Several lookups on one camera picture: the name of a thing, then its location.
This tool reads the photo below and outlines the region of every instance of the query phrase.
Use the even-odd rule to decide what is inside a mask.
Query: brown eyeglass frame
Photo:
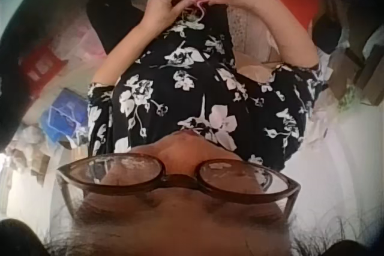
[[[76,179],[75,177],[72,177],[72,175],[70,174],[70,171],[73,168],[84,164],[84,162],[91,162],[100,157],[107,158],[107,157],[113,157],[117,155],[130,156],[130,157],[136,156],[136,157],[151,159],[153,161],[158,162],[158,164],[161,167],[161,170],[155,178],[147,182],[134,184],[130,186],[115,186],[115,185],[86,183]],[[238,160],[233,160],[233,159],[210,159],[210,160],[201,162],[198,166],[196,166],[194,171],[195,178],[193,178],[184,174],[166,174],[166,167],[164,163],[158,158],[150,155],[145,155],[141,153],[114,153],[114,154],[105,154],[105,155],[87,157],[87,158],[75,161],[73,163],[63,165],[60,168],[58,168],[57,180],[64,198],[64,202],[67,205],[68,210],[72,216],[74,216],[74,207],[71,202],[68,184],[71,184],[83,190],[83,193],[85,194],[96,193],[96,194],[102,194],[102,195],[116,195],[116,196],[127,196],[127,195],[146,193],[146,192],[151,192],[158,188],[187,188],[187,189],[198,190],[212,198],[216,198],[216,199],[220,199],[220,200],[224,200],[232,203],[239,203],[239,204],[266,204],[266,203],[272,203],[272,202],[287,198],[286,207],[284,208],[284,212],[283,212],[284,218],[287,219],[290,213],[292,212],[293,206],[295,205],[296,199],[301,189],[301,186],[298,182],[288,178],[287,176],[279,172],[273,171],[272,169],[264,167],[262,165],[243,162],[243,164],[264,169],[267,172],[276,175],[287,185],[287,189],[281,192],[251,195],[251,194],[237,193],[237,192],[218,189],[210,185],[209,183],[205,182],[200,175],[200,170],[204,165],[207,165],[209,163],[215,163],[215,162],[230,163],[235,161],[238,164]]]

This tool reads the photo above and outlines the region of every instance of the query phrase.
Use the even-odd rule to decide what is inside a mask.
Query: black floral dress
[[[303,141],[320,71],[281,65],[267,84],[236,72],[229,33],[178,20],[116,86],[89,88],[89,154],[128,152],[190,129],[275,170]]]

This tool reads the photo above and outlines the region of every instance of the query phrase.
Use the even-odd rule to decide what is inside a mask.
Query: hair
[[[79,241],[76,236],[60,237],[44,245],[37,235],[23,222],[6,219],[0,222],[0,249],[4,256],[90,256],[95,248]],[[291,254],[294,256],[363,256],[368,249],[356,241],[346,240],[344,225],[329,237],[326,233],[295,234],[292,236]]]

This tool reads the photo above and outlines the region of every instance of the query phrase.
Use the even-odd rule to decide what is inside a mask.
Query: eyeglasses
[[[72,216],[76,210],[68,185],[108,196],[139,195],[159,188],[198,190],[212,198],[239,204],[266,204],[287,199],[283,216],[290,215],[300,185],[261,165],[231,159],[200,163],[194,177],[167,174],[159,159],[139,153],[93,156],[58,168],[58,182]]]

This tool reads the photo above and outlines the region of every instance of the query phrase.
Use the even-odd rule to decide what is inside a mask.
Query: cloth
[[[96,30],[105,43],[108,29]],[[201,22],[179,19],[164,31],[116,86],[90,85],[89,154],[128,152],[190,129],[245,161],[279,171],[303,141],[321,90],[319,74],[288,64],[266,84],[238,74],[226,9],[208,8]]]

